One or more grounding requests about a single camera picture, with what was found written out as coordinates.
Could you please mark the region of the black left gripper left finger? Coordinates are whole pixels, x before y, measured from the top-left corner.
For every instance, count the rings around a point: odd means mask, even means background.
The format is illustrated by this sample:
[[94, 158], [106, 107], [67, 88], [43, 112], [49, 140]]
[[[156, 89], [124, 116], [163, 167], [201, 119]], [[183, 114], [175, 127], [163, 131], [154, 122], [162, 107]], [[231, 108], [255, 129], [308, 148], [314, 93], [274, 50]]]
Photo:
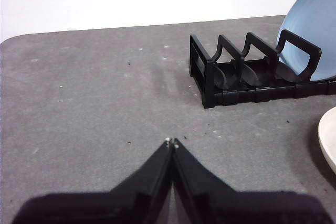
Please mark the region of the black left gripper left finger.
[[167, 216], [172, 156], [171, 143], [164, 141], [112, 190], [31, 198], [13, 223], [159, 223]]

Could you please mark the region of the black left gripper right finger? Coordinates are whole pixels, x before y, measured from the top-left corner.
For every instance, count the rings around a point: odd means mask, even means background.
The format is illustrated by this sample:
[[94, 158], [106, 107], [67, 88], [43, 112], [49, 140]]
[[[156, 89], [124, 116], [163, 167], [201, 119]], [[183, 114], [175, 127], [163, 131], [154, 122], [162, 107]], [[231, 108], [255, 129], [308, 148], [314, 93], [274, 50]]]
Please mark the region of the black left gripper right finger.
[[174, 189], [189, 223], [329, 223], [321, 202], [293, 191], [237, 191], [174, 139]]

